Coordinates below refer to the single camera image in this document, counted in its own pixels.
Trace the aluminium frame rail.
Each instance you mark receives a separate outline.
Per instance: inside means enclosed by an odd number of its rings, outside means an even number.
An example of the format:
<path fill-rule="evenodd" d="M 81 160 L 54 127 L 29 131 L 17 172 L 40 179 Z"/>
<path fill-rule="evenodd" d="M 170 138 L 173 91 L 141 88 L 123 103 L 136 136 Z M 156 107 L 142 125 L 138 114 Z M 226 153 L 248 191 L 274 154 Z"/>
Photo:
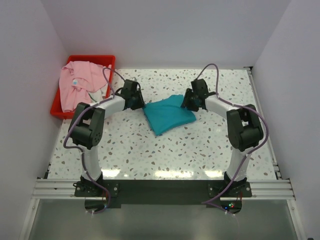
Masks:
<path fill-rule="evenodd" d="M 75 198 L 77 179 L 37 179 L 32 192 L 32 199 L 64 200 Z"/>

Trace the red plastic bin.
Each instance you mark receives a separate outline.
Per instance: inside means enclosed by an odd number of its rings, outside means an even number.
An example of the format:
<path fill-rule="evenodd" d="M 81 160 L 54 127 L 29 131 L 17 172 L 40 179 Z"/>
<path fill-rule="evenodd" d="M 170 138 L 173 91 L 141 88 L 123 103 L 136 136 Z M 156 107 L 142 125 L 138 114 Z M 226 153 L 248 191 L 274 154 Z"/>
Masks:
<path fill-rule="evenodd" d="M 89 61 L 98 65 L 108 67 L 111 65 L 112 69 L 115 69 L 116 57 L 114 55 L 70 55 L 66 61 L 66 64 L 74 61 Z M 73 112 L 63 112 L 61 107 L 61 95 L 60 88 L 57 88 L 55 97 L 52 102 L 50 114 L 58 119 L 72 119 Z"/>

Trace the white t shirt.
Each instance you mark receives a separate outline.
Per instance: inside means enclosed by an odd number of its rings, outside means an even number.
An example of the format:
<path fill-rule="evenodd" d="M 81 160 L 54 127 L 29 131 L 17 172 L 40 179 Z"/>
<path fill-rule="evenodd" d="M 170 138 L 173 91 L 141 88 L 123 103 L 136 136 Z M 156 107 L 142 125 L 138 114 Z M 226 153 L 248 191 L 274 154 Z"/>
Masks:
<path fill-rule="evenodd" d="M 92 102 L 100 102 L 106 98 L 107 95 L 107 90 L 108 90 L 108 85 L 106 84 L 102 88 L 98 89 L 95 92 L 88 92 L 89 97 Z"/>

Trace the teal t shirt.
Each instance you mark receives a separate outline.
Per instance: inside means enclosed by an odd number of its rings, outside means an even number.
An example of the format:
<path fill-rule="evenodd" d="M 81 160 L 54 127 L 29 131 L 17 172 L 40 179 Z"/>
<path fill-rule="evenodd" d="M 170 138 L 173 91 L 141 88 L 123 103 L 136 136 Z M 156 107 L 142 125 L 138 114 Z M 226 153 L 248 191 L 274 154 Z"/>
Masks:
<path fill-rule="evenodd" d="M 143 112 L 156 136 L 196 121 L 192 111 L 181 108 L 183 100 L 182 94 L 174 94 L 166 99 L 146 104 Z"/>

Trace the pink t shirt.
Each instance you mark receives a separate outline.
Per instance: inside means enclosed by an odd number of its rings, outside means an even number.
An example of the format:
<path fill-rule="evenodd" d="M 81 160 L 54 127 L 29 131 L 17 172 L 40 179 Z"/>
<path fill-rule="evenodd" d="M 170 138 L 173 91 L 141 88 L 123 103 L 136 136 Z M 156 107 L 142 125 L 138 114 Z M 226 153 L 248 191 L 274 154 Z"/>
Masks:
<path fill-rule="evenodd" d="M 88 92 L 96 92 L 108 85 L 111 82 L 110 73 L 105 66 L 89 61 L 71 61 L 62 67 L 59 78 L 62 111 L 69 113 L 79 103 L 94 103 Z"/>

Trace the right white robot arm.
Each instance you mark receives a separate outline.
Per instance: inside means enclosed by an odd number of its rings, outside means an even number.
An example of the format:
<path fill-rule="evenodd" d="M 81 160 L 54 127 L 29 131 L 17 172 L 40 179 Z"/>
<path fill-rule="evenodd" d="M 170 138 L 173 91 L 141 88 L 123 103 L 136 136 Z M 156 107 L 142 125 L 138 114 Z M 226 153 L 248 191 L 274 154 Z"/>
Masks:
<path fill-rule="evenodd" d="M 264 138 L 255 106 L 232 104 L 219 97 L 216 92 L 210 92 L 204 79 L 195 79 L 191 82 L 191 88 L 187 88 L 181 107 L 193 112 L 207 110 L 226 120 L 232 154 L 224 173 L 222 189 L 227 196 L 235 196 L 241 190 L 240 183 L 247 180 L 251 154 Z"/>

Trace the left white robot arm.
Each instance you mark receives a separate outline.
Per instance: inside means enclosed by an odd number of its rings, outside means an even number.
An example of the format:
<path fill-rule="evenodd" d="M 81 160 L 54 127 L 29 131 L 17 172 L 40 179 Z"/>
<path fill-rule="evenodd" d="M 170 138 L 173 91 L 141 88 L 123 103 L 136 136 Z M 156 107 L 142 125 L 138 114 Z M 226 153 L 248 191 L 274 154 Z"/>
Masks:
<path fill-rule="evenodd" d="M 104 190 L 98 145 L 103 137 L 105 119 L 127 109 L 137 110 L 145 106 L 141 85 L 130 79 L 126 79 L 122 87 L 102 101 L 77 105 L 63 147 L 80 151 L 80 181 L 86 183 L 85 189 L 92 196 L 99 196 Z"/>

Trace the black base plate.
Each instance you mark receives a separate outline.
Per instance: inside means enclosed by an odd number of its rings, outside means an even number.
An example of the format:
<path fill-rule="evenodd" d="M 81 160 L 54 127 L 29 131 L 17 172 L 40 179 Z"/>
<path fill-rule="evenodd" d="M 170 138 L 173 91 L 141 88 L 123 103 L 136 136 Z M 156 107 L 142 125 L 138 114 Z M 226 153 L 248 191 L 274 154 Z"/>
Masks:
<path fill-rule="evenodd" d="M 105 180 L 102 188 L 82 178 L 73 184 L 74 196 L 106 197 L 106 206 L 122 205 L 199 205 L 227 186 L 224 180 Z"/>

